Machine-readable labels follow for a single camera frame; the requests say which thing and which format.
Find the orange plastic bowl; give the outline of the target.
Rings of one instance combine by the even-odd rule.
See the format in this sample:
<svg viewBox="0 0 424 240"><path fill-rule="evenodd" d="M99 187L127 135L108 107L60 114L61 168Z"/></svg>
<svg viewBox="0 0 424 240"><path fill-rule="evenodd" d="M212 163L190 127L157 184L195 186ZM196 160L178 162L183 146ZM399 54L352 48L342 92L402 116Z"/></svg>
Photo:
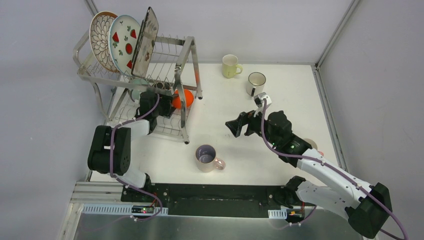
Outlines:
<svg viewBox="0 0 424 240"><path fill-rule="evenodd" d="M193 93L190 90L184 89L183 91L184 91L184 97L185 97L185 106L188 108L193 104L195 98ZM172 106L176 109L182 108L182 103L179 97L178 90L176 90L173 94Z"/></svg>

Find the brown patterned small bowl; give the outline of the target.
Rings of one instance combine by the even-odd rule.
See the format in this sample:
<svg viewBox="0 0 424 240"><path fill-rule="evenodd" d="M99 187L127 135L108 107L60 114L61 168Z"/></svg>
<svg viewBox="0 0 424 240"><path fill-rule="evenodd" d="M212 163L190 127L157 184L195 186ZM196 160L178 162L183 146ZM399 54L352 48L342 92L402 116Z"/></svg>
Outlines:
<svg viewBox="0 0 424 240"><path fill-rule="evenodd" d="M170 90L171 85L168 82L156 82L153 84L153 87L161 90Z"/></svg>

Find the mint green bowl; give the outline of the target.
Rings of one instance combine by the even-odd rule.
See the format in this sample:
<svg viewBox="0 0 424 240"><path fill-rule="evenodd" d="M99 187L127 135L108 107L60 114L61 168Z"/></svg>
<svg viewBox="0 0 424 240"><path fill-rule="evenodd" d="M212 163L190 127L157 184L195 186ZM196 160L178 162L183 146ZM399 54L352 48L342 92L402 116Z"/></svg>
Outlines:
<svg viewBox="0 0 424 240"><path fill-rule="evenodd" d="M136 78L132 82L133 84L137 85L148 85L148 82L145 79L142 78ZM131 89L129 91L129 96L132 102L136 102L140 100L141 92L139 90Z"/></svg>

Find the pink iridescent mug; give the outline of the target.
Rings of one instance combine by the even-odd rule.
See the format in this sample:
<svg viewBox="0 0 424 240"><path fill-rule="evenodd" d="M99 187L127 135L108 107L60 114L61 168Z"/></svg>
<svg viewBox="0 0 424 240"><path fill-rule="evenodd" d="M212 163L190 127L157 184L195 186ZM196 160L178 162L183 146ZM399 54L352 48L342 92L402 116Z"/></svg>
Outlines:
<svg viewBox="0 0 424 240"><path fill-rule="evenodd" d="M226 163L220 158L217 158L217 152L214 147L208 144L199 146L195 151L195 162L197 168L209 173L213 170L224 170Z"/></svg>

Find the square flower pattern plate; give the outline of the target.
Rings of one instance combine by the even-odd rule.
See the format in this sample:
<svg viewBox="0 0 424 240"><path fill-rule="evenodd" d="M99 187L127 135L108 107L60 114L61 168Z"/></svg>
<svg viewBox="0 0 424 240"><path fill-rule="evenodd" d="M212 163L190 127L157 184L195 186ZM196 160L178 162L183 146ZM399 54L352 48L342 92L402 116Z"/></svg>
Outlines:
<svg viewBox="0 0 424 240"><path fill-rule="evenodd" d="M153 50L159 31L159 22L151 6L148 7L137 37L135 52L132 57L131 74L145 78L152 59Z"/></svg>

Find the watermelon pattern round plate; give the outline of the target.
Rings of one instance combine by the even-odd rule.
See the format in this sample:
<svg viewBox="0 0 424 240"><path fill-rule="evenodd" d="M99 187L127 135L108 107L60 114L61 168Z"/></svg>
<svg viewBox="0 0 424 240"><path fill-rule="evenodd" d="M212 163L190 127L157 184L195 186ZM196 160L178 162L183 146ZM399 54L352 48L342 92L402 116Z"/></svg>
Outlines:
<svg viewBox="0 0 424 240"><path fill-rule="evenodd" d="M132 16L120 15L109 28L109 54L116 69L123 75L131 76L133 55L141 25Z"/></svg>

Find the floral petal brown-rim plate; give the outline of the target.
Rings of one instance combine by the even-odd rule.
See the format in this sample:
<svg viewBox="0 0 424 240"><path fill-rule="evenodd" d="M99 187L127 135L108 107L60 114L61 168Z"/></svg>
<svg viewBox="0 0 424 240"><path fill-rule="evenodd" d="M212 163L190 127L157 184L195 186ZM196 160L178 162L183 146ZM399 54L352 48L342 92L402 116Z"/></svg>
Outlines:
<svg viewBox="0 0 424 240"><path fill-rule="evenodd" d="M118 69L109 50L109 31L116 17L110 11L101 11L92 18L89 27L89 42L94 57L102 67L113 73L117 73Z"/></svg>

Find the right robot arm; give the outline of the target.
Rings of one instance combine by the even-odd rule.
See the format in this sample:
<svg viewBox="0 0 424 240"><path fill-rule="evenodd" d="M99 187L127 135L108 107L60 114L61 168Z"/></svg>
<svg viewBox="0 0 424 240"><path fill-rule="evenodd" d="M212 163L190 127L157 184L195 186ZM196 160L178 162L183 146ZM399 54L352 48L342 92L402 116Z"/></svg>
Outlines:
<svg viewBox="0 0 424 240"><path fill-rule="evenodd" d="M257 134L265 137L266 146L285 163L319 179L325 186L315 186L300 176L292 177L283 187L284 205L292 207L300 201L318 205L347 220L363 237L373 239L382 230L392 212L389 189L382 183L375 185L354 177L327 161L317 149L295 135L292 123L284 112L268 115L254 111L242 112L237 119L225 123L232 134Z"/></svg>

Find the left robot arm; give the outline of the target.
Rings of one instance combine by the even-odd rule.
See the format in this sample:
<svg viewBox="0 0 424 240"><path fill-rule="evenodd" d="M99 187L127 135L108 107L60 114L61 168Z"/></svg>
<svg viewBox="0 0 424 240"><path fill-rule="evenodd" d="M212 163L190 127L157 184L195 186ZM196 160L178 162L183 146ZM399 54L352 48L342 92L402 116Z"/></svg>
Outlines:
<svg viewBox="0 0 424 240"><path fill-rule="evenodd" d="M175 98L148 91L142 92L138 97L138 107L130 119L115 127L98 125L88 154L88 168L100 174L109 174L128 186L134 186L134 197L143 203L149 201L153 189L145 184L148 175L131 164L131 144L155 130L157 117L172 115L176 109L173 107Z"/></svg>

